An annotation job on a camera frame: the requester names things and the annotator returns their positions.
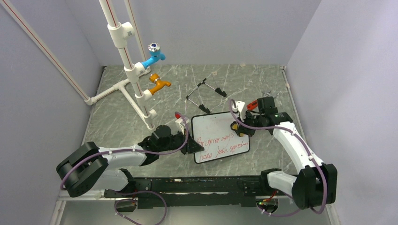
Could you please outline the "small black-framed whiteboard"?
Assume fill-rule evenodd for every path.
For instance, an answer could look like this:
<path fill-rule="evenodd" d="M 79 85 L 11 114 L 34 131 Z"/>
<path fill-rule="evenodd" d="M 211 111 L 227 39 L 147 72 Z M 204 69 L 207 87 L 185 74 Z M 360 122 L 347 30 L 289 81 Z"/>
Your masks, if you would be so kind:
<path fill-rule="evenodd" d="M 194 154 L 194 162 L 196 164 L 249 152 L 249 136 L 237 135 L 230 128 L 234 121 L 230 112 L 192 117 L 192 137 L 194 141 L 204 148 L 203 151 Z"/>

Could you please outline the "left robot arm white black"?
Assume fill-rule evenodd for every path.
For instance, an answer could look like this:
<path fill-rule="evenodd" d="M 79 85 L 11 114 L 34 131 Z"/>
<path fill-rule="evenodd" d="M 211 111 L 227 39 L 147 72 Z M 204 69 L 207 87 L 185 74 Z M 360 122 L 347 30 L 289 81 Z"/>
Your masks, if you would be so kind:
<path fill-rule="evenodd" d="M 70 197 L 102 189 L 128 197 L 134 193 L 135 181 L 127 166 L 149 165 L 161 155 L 178 151 L 186 155 L 203 150 L 185 129 L 173 134 L 169 126 L 160 125 L 143 141 L 129 147 L 105 148 L 86 142 L 61 161 L 56 172 L 61 189 Z"/>

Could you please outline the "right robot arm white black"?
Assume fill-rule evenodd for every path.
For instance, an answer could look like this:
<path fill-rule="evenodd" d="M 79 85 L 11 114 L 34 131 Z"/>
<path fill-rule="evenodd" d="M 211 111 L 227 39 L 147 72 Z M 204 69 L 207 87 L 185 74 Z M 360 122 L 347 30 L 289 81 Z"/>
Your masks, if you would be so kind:
<path fill-rule="evenodd" d="M 229 110 L 234 119 L 231 130 L 249 137 L 257 130 L 267 130 L 283 146 L 295 166 L 295 175 L 281 169 L 262 171 L 258 184 L 263 194 L 282 192 L 293 200 L 298 210 L 311 209 L 316 214 L 335 202 L 336 167 L 326 164 L 310 149 L 290 115 L 278 111 L 273 97 L 261 97 L 250 104 L 230 99 Z"/>

